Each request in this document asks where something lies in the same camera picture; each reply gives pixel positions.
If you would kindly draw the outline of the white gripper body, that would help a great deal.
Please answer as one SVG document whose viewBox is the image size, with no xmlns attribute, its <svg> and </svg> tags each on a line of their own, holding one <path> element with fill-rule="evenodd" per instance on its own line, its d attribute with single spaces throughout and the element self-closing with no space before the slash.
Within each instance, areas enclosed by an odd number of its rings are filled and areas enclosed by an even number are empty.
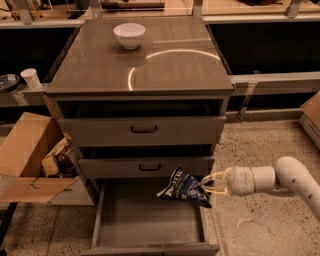
<svg viewBox="0 0 320 256">
<path fill-rule="evenodd" d="M 229 191 L 235 196 L 247 196 L 254 193 L 254 179 L 249 167 L 230 167 L 226 170 Z"/>
</svg>

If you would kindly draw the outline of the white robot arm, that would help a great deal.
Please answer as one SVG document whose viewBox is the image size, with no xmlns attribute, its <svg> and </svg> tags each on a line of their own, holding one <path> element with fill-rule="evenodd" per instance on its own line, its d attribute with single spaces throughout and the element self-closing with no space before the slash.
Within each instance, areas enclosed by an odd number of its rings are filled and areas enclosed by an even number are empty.
<svg viewBox="0 0 320 256">
<path fill-rule="evenodd" d="M 206 193 L 217 195 L 297 195 L 320 221 L 320 185 L 299 160 L 290 156 L 279 158 L 274 166 L 230 167 L 207 175 L 200 185 Z"/>
</svg>

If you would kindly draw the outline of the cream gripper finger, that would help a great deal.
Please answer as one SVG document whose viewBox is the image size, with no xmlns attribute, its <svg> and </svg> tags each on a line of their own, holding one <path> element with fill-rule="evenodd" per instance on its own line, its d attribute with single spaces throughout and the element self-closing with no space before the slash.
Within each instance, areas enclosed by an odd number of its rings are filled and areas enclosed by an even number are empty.
<svg viewBox="0 0 320 256">
<path fill-rule="evenodd" d="M 209 196 L 211 195 L 227 196 L 230 194 L 230 191 L 227 188 L 222 188 L 221 190 L 217 190 L 216 188 L 204 187 L 203 190 Z"/>
<path fill-rule="evenodd" d="M 223 184 L 226 182 L 227 173 L 225 171 L 219 171 L 211 173 L 205 176 L 201 183 L 202 184 Z"/>
</svg>

